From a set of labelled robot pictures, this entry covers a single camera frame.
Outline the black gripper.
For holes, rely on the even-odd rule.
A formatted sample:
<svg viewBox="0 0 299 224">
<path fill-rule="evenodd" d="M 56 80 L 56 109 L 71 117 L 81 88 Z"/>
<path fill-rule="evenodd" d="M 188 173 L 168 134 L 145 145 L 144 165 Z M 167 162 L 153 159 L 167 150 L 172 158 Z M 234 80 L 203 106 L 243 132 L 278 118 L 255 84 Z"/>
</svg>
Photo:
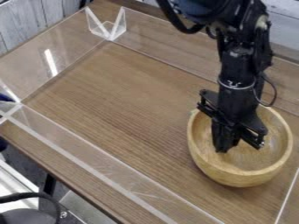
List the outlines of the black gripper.
<svg viewBox="0 0 299 224">
<path fill-rule="evenodd" d="M 218 153 L 227 153 L 240 140 L 256 150 L 264 146 L 268 129 L 258 116 L 263 87 L 260 79 L 254 79 L 246 86 L 219 81 L 218 92 L 200 91 L 198 109 L 211 118 L 212 143 Z"/>
</svg>

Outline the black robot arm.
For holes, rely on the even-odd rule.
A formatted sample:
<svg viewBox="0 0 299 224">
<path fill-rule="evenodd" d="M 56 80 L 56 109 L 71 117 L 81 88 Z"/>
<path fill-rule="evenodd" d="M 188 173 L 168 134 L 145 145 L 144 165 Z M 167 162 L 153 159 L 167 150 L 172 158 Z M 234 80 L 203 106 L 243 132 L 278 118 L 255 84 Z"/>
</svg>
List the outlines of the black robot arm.
<svg viewBox="0 0 299 224">
<path fill-rule="evenodd" d="M 264 146 L 267 126 L 258 117 L 266 70 L 272 64 L 271 21 L 260 0 L 156 0 L 172 26 L 206 31 L 218 42 L 219 90 L 200 91 L 198 109 L 211 118 L 212 144 L 226 153 L 240 141 Z"/>
</svg>

